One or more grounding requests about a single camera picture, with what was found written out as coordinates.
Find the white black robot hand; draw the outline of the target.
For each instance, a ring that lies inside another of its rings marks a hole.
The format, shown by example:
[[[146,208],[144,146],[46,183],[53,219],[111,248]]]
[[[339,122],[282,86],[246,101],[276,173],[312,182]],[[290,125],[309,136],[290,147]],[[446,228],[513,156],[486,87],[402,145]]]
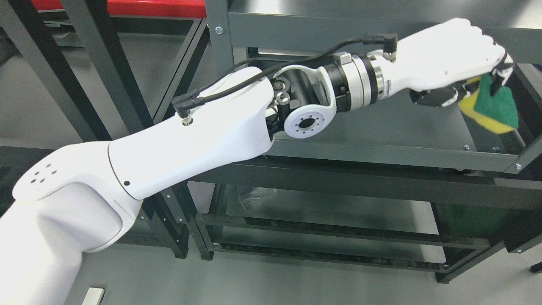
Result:
[[[493,37],[467,19],[450,19],[398,41],[395,59],[371,53],[381,68],[384,88],[378,99],[410,90],[413,103],[446,107],[468,98],[481,86],[470,79],[489,75],[495,94],[509,79],[514,62]]]

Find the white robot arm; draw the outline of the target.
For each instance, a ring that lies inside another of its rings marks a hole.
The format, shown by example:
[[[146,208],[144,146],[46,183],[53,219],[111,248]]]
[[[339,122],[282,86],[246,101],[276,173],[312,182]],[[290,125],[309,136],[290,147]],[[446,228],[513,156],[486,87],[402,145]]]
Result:
[[[296,138],[325,129],[338,111],[337,87],[351,108],[373,102],[374,72],[345,54],[328,67],[247,67],[182,103],[178,114],[113,141],[53,151],[16,182],[1,217],[2,305],[64,304],[85,252],[106,249],[135,223],[143,200],[202,172],[269,151],[273,134]]]

